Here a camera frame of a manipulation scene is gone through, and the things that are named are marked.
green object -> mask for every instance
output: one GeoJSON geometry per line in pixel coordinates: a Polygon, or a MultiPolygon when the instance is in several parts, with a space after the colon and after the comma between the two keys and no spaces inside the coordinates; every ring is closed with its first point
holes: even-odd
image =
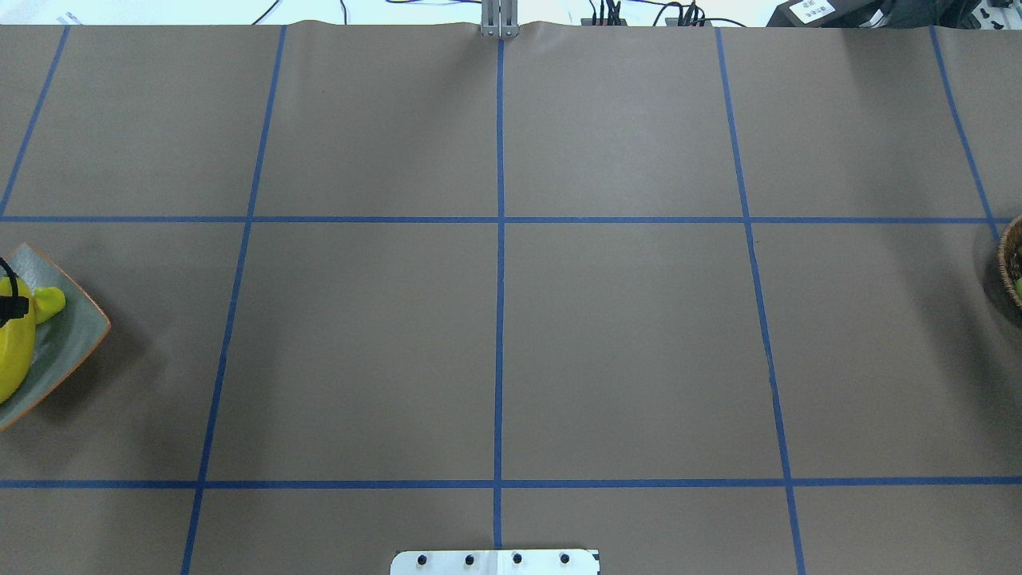
{"type": "Polygon", "coordinates": [[[32,368],[17,391],[0,403],[0,430],[28,414],[69,376],[96,349],[110,331],[110,321],[56,263],[32,246],[22,244],[7,258],[10,267],[36,290],[59,287],[67,305],[36,330],[32,368]]]}

white metal part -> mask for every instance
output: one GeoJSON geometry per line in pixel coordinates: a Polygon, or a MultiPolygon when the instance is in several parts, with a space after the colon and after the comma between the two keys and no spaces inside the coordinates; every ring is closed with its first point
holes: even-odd
{"type": "Polygon", "coordinates": [[[390,575],[599,575],[600,552],[505,549],[402,552],[390,575]]]}
{"type": "Polygon", "coordinates": [[[491,38],[518,36],[518,0],[481,0],[479,31],[491,38]]]}

blue grid line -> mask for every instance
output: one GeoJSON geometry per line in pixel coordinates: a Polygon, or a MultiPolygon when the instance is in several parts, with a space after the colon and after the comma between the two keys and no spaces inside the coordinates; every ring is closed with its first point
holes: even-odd
{"type": "Polygon", "coordinates": [[[67,35],[71,27],[64,26],[60,33],[60,42],[57,43],[57,50],[53,54],[50,62],[50,69],[46,73],[46,80],[43,82],[43,89],[39,91],[39,99],[36,100],[36,107],[32,110],[29,118],[29,127],[25,130],[25,137],[21,138],[21,145],[17,148],[17,155],[14,156],[14,165],[10,170],[10,177],[7,178],[7,187],[3,190],[3,198],[0,199],[0,215],[7,210],[7,202],[10,201],[10,194],[14,190],[14,182],[17,181],[17,173],[21,170],[21,160],[25,159],[25,152],[29,149],[29,141],[32,140],[32,133],[36,130],[36,122],[39,121],[39,113],[43,110],[43,103],[46,102],[46,94],[50,91],[50,84],[53,82],[53,75],[56,74],[57,64],[60,63],[60,56],[63,54],[64,45],[67,44],[67,35]]]}
{"type": "MultiPolygon", "coordinates": [[[[1020,485],[1022,476],[823,477],[755,479],[503,479],[502,489],[721,489],[794,487],[926,487],[1020,485]]],[[[195,489],[197,481],[5,479],[0,489],[195,489]]],[[[493,489],[490,479],[422,480],[226,480],[206,481],[204,490],[409,490],[493,489]]]]}
{"type": "Polygon", "coordinates": [[[774,351],[770,340],[770,326],[766,323],[766,308],[763,303],[762,283],[759,279],[759,261],[756,259],[755,238],[749,218],[749,198],[745,188],[745,172],[742,170],[742,154],[738,145],[738,129],[735,125],[735,109],[731,99],[731,83],[728,81],[728,63],[724,51],[721,29],[715,29],[717,59],[721,62],[721,81],[724,85],[725,108],[728,112],[728,128],[731,132],[731,150],[735,159],[735,175],[738,179],[738,194],[745,218],[745,241],[749,250],[749,266],[752,270],[752,285],[756,294],[756,310],[759,315],[759,332],[766,354],[770,374],[771,395],[774,402],[774,425],[777,428],[778,450],[781,456],[781,471],[784,474],[785,494],[788,499],[788,520],[791,524],[791,541],[795,552],[795,567],[798,575],[805,575],[805,558],[802,554],[802,535],[798,525],[798,509],[795,505],[795,489],[791,484],[791,464],[788,459],[788,441],[784,432],[784,416],[781,411],[781,394],[777,386],[777,371],[774,367],[774,351]]]}
{"type": "Polygon", "coordinates": [[[497,328],[494,339],[494,548],[504,545],[504,40],[497,42],[497,328]]]}
{"type": "Polygon", "coordinates": [[[260,136],[256,167],[252,172],[252,187],[248,197],[248,220],[241,234],[241,247],[238,251],[238,263],[234,273],[234,286],[231,289],[231,301],[227,310],[227,326],[224,329],[224,343],[220,350],[220,363],[217,368],[217,380],[213,387],[213,399],[210,402],[210,418],[206,422],[205,440],[202,444],[202,459],[198,469],[198,484],[195,486],[195,496],[192,501],[191,519],[188,524],[188,536],[185,539],[184,558],[181,560],[181,574],[187,575],[191,569],[192,550],[195,548],[195,534],[198,531],[198,518],[202,510],[202,494],[205,488],[205,478],[210,469],[210,452],[213,448],[213,436],[217,428],[217,413],[220,410],[220,395],[224,387],[224,374],[227,372],[227,355],[231,347],[231,336],[234,332],[234,318],[238,308],[238,296],[241,292],[241,279],[245,271],[245,257],[248,253],[248,240],[251,236],[251,215],[256,210],[256,200],[259,195],[260,172],[263,169],[263,155],[266,153],[266,142],[270,135],[270,122],[273,117],[273,102],[277,93],[277,80],[280,77],[280,62],[284,55],[284,41],[287,38],[287,27],[280,28],[277,40],[277,55],[273,64],[273,78],[270,80],[270,93],[266,102],[266,114],[263,117],[263,132],[260,136]]]}
{"type": "Polygon", "coordinates": [[[972,146],[969,145],[969,137],[965,135],[965,127],[962,125],[962,116],[959,115],[958,105],[955,103],[955,94],[951,92],[951,83],[947,79],[947,68],[944,66],[944,55],[940,51],[940,41],[937,39],[937,29],[930,27],[930,40],[933,42],[933,53],[937,58],[937,68],[940,70],[940,81],[944,85],[944,95],[947,96],[947,106],[951,111],[951,118],[955,121],[955,128],[958,129],[959,139],[962,140],[962,148],[965,150],[965,157],[969,161],[969,170],[972,172],[972,179],[976,183],[976,191],[979,193],[979,200],[983,203],[983,212],[986,213],[986,223],[990,226],[990,233],[993,240],[997,241],[1001,235],[997,233],[997,226],[994,223],[993,211],[990,209],[990,202],[986,198],[986,190],[983,189],[983,180],[979,177],[979,169],[976,166],[976,158],[972,155],[972,146]]]}
{"type": "MultiPolygon", "coordinates": [[[[828,215],[0,215],[0,223],[382,223],[382,224],[913,224],[975,225],[987,218],[901,218],[828,215]]],[[[993,218],[1011,223],[1011,218],[993,218]]]]}

yellow object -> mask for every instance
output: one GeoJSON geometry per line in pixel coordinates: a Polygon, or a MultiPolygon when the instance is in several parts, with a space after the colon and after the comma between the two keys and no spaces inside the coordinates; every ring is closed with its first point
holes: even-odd
{"type": "MultiPolygon", "coordinates": [[[[33,294],[20,277],[17,278],[17,294],[29,298],[29,314],[0,328],[0,402],[6,401],[29,375],[36,349],[36,326],[53,318],[66,305],[63,292],[57,287],[40,287],[33,294]]],[[[10,295],[10,279],[0,278],[0,296],[10,295]]]]}

wicker basket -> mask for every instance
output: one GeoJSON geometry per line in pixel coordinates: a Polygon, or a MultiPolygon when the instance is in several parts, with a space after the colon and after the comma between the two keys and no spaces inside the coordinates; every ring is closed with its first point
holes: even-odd
{"type": "Polygon", "coordinates": [[[1001,277],[1005,280],[1005,287],[1015,306],[1022,310],[1022,294],[1015,289],[1015,282],[1022,276],[1022,255],[1019,255],[1019,246],[1022,246],[1022,215],[1008,224],[1005,234],[1001,236],[1001,244],[997,245],[997,267],[1001,268],[1001,277]]]}

